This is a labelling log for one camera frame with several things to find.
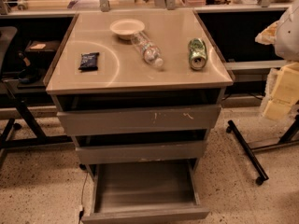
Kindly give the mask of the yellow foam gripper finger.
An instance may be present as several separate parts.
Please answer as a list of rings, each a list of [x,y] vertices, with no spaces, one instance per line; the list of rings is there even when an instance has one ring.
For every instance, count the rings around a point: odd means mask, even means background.
[[[262,101],[262,114],[271,120],[283,119],[299,101],[299,62],[270,69]]]

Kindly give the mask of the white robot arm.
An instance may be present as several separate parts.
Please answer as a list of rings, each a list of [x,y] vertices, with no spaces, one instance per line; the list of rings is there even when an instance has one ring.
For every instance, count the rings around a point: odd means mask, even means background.
[[[265,118],[282,119],[299,101],[299,0],[295,0],[278,21],[258,33],[255,41],[272,45],[275,54],[287,61],[278,71],[270,71],[261,104]]]

